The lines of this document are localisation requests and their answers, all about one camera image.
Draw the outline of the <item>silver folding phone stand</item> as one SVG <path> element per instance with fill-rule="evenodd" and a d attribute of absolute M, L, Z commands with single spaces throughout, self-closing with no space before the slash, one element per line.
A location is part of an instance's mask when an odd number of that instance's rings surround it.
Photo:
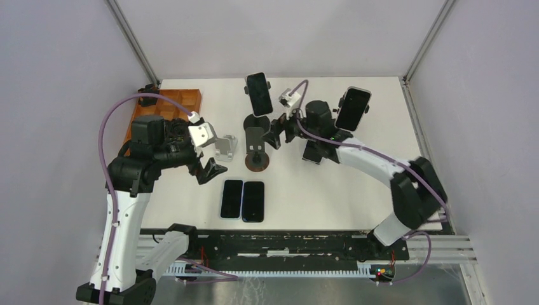
<path fill-rule="evenodd" d="M 232 162 L 237 147 L 237 138 L 234 135 L 224 135 L 217 138 L 214 158 L 218 161 Z"/>

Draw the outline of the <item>phone with light blue case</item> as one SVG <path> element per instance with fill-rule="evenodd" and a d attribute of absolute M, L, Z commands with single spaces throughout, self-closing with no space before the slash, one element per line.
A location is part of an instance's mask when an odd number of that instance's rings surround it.
<path fill-rule="evenodd" d="M 242 214 L 242 180 L 225 180 L 222 189 L 220 218 L 239 219 Z"/>

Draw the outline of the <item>phone stand brown round base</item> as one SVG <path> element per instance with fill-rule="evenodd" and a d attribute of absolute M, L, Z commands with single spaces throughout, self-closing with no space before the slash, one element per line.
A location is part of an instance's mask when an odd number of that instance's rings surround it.
<path fill-rule="evenodd" d="M 267 169 L 270 163 L 269 156 L 265 151 L 264 134 L 265 131 L 261 127 L 248 127 L 245 130 L 245 166 L 252 172 L 262 172 Z"/>

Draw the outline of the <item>black phone dark case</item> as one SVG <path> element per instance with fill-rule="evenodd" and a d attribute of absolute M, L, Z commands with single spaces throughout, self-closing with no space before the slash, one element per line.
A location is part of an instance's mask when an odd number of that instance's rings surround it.
<path fill-rule="evenodd" d="M 242 221 L 262 222 L 264 220 L 264 182 L 247 181 L 243 185 Z"/>

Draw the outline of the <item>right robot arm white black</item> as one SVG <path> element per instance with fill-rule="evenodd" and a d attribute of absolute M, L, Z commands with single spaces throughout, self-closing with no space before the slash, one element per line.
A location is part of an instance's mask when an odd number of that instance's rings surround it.
<path fill-rule="evenodd" d="M 384 259 L 397 240 L 428 223 L 440 209 L 447 210 L 447 194 L 428 159 L 399 161 L 367 147 L 334 122 L 328 103 L 314 100 L 304 112 L 293 109 L 274 119 L 262 138 L 275 149 L 281 146 L 281 134 L 287 143 L 296 137 L 306 139 L 322 158 L 360 170 L 387 186 L 393 211 L 369 232 L 367 242 L 369 255 Z"/>

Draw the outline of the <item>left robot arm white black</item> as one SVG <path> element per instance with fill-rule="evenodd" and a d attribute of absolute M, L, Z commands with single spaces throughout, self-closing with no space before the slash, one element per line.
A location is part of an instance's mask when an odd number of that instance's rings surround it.
<path fill-rule="evenodd" d="M 105 167 L 107 217 L 99 258 L 90 281 L 80 285 L 76 299 L 93 304 L 151 304 L 158 280 L 182 256 L 200 250 L 196 228 L 171 225 L 151 251 L 136 255 L 142 220 L 162 171 L 185 166 L 199 184 L 226 171 L 210 158 L 201 164 L 202 149 L 213 144 L 213 126 L 191 115 L 179 133 L 158 115 L 143 115 L 131 123 L 131 137 Z"/>

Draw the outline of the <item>phone with white case centre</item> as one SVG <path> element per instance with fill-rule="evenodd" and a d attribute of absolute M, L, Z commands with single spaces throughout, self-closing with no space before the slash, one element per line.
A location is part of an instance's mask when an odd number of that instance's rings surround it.
<path fill-rule="evenodd" d="M 302 160 L 309 161 L 316 165 L 321 163 L 322 156 L 318 153 L 316 144 L 313 141 L 307 141 L 303 151 Z"/>

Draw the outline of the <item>phone with white case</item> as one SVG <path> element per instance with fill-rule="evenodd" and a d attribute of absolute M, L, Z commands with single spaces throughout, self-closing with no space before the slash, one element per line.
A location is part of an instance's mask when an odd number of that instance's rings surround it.
<path fill-rule="evenodd" d="M 335 127 L 354 132 L 364 114 L 368 113 L 372 93 L 369 90 L 350 86 L 340 98 Z"/>
<path fill-rule="evenodd" d="M 307 141 L 303 151 L 302 160 L 309 161 L 316 165 L 321 163 L 322 156 L 318 153 L 316 144 L 313 141 Z"/>

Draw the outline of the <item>black phone stand right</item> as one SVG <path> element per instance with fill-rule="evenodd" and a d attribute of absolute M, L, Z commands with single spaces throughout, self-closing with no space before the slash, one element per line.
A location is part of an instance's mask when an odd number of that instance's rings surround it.
<path fill-rule="evenodd" d="M 336 113 L 334 127 L 347 132 L 356 132 L 362 118 L 370 110 L 370 100 L 370 98 L 342 98 L 338 107 L 332 110 Z"/>

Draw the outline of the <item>phone with white case right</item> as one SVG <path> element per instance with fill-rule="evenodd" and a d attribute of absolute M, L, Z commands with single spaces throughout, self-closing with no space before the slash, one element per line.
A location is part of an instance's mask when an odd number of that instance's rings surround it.
<path fill-rule="evenodd" d="M 354 132 L 364 114 L 368 113 L 372 93 L 369 90 L 350 86 L 340 98 L 335 127 Z"/>

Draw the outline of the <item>black round object in tray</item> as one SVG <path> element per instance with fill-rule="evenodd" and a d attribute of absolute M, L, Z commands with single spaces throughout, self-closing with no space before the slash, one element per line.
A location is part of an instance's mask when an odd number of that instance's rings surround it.
<path fill-rule="evenodd" d="M 167 137 L 172 140 L 186 140 L 189 137 L 188 127 L 189 122 L 181 118 L 167 121 Z"/>

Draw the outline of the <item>wooden compartment tray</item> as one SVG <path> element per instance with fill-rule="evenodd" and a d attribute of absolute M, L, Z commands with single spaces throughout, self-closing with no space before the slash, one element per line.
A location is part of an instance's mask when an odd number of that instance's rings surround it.
<path fill-rule="evenodd" d="M 200 112 L 202 94 L 199 89 L 167 89 L 160 90 L 160 94 L 178 102 L 190 112 Z M 141 115 L 159 115 L 163 116 L 166 120 L 178 118 L 185 121 L 188 120 L 188 115 L 185 112 L 163 99 L 158 99 L 155 105 L 147 107 L 137 104 L 133 110 L 131 121 L 128 124 L 124 143 L 131 139 L 131 122 Z"/>

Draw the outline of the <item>small black orange clamp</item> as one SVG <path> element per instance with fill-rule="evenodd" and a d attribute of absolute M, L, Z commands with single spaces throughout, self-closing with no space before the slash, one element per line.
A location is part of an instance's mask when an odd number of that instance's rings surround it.
<path fill-rule="evenodd" d="M 152 93 L 152 94 L 159 94 L 160 90 L 157 85 L 155 84 L 148 84 L 145 85 L 145 87 L 138 89 L 137 93 Z M 152 105 L 156 105 L 158 101 L 157 97 L 139 97 L 138 104 L 141 107 L 150 107 Z"/>

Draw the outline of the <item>aluminium frame rail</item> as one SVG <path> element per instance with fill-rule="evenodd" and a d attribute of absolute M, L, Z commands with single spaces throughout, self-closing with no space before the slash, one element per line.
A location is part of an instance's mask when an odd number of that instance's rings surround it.
<path fill-rule="evenodd" d="M 150 80 L 153 84 L 159 86 L 160 79 L 157 73 L 155 73 L 154 69 L 152 68 L 148 58 L 146 57 L 146 54 L 142 49 L 132 27 L 130 26 L 129 21 L 123 13 L 119 2 L 117 0 L 105 0 L 104 2 L 108 6 L 111 15 L 118 24 L 121 32 L 124 35 L 124 38 L 126 39 L 129 47 L 132 49 L 135 58 L 140 64 L 148 80 Z"/>
<path fill-rule="evenodd" d="M 444 1 L 441 9 L 439 10 L 437 16 L 435 17 L 435 20 L 433 21 L 425 38 L 423 39 L 418 51 L 416 52 L 410 66 L 408 67 L 408 69 L 406 70 L 406 73 L 402 77 L 402 80 L 404 83 L 409 82 L 413 78 L 421 61 L 423 60 L 423 57 L 426 55 L 426 53 L 430 49 L 432 43 L 437 37 L 442 26 L 444 25 L 446 18 L 449 16 L 450 12 L 453 10 L 456 3 L 457 3 L 456 0 Z"/>

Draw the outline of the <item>aluminium frame rail right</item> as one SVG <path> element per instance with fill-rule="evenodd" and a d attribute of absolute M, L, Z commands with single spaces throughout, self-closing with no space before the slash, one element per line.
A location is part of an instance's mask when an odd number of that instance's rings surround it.
<path fill-rule="evenodd" d="M 453 10 L 456 3 L 457 3 L 456 0 L 444 1 L 441 9 L 439 10 L 437 16 L 435 17 L 435 20 L 433 21 L 425 38 L 423 39 L 418 51 L 416 52 L 410 66 L 408 67 L 408 69 L 406 70 L 406 73 L 402 77 L 402 80 L 404 83 L 409 82 L 413 78 L 421 61 L 423 60 L 423 57 L 426 55 L 426 53 L 430 49 L 432 43 L 437 37 L 442 26 L 444 25 L 446 18 L 449 16 L 450 12 Z"/>

